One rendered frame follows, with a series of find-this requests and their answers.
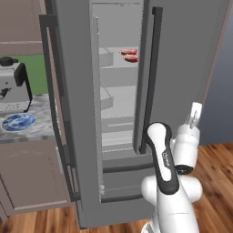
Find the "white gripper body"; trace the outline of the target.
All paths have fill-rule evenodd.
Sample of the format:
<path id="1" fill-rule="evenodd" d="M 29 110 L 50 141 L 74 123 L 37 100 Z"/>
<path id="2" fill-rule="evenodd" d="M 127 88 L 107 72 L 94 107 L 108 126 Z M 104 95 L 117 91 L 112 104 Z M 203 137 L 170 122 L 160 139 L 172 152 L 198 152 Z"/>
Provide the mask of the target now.
<path id="1" fill-rule="evenodd" d="M 190 112 L 190 120 L 198 122 L 202 112 L 202 104 L 198 102 L 193 102 Z"/>

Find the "grey fridge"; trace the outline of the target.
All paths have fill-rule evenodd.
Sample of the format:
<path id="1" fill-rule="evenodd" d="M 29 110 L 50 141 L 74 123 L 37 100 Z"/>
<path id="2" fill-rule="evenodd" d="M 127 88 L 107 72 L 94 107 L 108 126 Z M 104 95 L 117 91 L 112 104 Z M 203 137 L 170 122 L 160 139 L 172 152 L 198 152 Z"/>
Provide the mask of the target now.
<path id="1" fill-rule="evenodd" d="M 56 153 L 79 227 L 190 210 L 198 130 L 233 0 L 46 0 Z"/>

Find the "grey plain fridge door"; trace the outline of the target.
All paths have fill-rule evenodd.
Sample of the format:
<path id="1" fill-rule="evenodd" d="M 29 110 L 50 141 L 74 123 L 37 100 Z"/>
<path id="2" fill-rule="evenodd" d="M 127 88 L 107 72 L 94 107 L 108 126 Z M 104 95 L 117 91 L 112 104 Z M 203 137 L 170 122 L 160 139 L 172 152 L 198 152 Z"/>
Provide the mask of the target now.
<path id="1" fill-rule="evenodd" d="M 154 6 L 163 8 L 150 123 L 172 131 L 187 119 L 193 102 L 206 102 L 208 87 L 233 0 L 144 0 L 139 47 L 133 148 L 140 155 L 147 102 Z"/>

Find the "red raw steak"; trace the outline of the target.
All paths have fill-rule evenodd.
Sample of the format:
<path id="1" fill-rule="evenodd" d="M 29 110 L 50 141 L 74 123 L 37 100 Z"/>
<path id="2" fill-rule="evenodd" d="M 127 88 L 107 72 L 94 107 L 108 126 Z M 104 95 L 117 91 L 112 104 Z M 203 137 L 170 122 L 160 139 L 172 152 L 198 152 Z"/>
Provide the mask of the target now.
<path id="1" fill-rule="evenodd" d="M 136 49 L 120 49 L 119 53 L 123 56 L 123 59 L 130 63 L 136 63 L 138 61 L 138 55 Z"/>

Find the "grey fridge door bin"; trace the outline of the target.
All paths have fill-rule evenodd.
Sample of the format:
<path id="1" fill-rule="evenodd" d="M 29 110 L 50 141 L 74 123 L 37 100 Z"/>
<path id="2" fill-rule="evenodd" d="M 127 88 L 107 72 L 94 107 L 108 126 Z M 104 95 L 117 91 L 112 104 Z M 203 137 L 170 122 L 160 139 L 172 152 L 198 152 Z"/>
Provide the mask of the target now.
<path id="1" fill-rule="evenodd" d="M 104 87 L 100 87 L 100 101 L 102 110 L 113 106 L 113 97 L 107 93 Z"/>
<path id="2" fill-rule="evenodd" d="M 114 64 L 114 53 L 103 46 L 99 47 L 99 65 L 101 67 L 112 66 Z"/>

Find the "grey fridge door with bins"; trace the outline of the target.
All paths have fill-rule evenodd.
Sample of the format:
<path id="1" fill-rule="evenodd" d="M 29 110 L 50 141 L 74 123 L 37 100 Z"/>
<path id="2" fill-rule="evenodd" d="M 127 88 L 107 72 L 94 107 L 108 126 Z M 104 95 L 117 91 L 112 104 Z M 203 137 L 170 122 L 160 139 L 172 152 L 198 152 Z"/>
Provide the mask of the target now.
<path id="1" fill-rule="evenodd" d="M 47 28 L 57 124 L 72 189 L 80 199 L 78 225 L 91 226 L 100 209 L 103 184 L 99 45 L 92 0 L 45 0 L 44 15 L 57 25 Z"/>

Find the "brown base cupboard door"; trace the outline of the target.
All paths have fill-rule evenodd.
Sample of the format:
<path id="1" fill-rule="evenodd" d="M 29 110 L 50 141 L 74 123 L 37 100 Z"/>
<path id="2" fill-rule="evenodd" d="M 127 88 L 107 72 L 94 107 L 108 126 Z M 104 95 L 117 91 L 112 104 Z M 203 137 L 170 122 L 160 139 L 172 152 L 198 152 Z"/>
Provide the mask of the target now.
<path id="1" fill-rule="evenodd" d="M 54 139 L 0 144 L 0 202 L 7 215 L 71 205 Z"/>

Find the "grey freezer drawer front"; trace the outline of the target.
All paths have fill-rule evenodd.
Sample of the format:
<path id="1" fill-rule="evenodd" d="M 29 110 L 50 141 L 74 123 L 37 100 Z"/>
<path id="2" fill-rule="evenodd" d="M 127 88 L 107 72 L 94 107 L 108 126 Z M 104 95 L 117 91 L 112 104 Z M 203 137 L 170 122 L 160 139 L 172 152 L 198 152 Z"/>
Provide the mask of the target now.
<path id="1" fill-rule="evenodd" d="M 103 168 L 124 167 L 152 163 L 152 156 L 136 155 L 133 150 L 122 150 L 104 154 Z M 142 180 L 155 174 L 154 168 L 137 171 L 103 174 L 105 195 L 102 198 L 133 196 L 141 194 Z M 149 218 L 153 207 L 143 198 L 102 203 L 102 216 L 107 224 L 125 223 Z"/>

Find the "blue patterned plate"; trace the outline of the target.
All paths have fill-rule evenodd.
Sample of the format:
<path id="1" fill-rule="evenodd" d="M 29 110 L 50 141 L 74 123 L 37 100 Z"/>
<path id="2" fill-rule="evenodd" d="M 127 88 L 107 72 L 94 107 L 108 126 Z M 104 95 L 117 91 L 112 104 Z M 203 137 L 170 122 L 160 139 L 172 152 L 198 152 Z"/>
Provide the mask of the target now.
<path id="1" fill-rule="evenodd" d="M 36 117 L 30 113 L 13 114 L 7 117 L 1 124 L 5 132 L 16 133 L 22 132 L 36 123 Z"/>

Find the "silver black coffee machine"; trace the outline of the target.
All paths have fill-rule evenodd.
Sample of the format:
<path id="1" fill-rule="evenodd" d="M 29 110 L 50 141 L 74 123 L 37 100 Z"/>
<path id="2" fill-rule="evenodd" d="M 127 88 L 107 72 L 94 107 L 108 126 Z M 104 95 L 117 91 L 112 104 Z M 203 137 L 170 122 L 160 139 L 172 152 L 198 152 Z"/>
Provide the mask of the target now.
<path id="1" fill-rule="evenodd" d="M 0 58 L 0 115 L 27 112 L 32 91 L 24 63 L 9 56 Z"/>

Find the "brown wall cupboard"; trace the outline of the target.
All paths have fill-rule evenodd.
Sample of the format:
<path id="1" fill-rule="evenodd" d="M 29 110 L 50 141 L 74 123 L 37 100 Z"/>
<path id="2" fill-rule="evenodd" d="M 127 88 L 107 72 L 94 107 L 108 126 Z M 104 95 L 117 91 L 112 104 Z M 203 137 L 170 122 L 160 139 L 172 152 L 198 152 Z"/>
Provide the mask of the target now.
<path id="1" fill-rule="evenodd" d="M 41 55 L 45 0 L 0 0 L 0 55 Z"/>

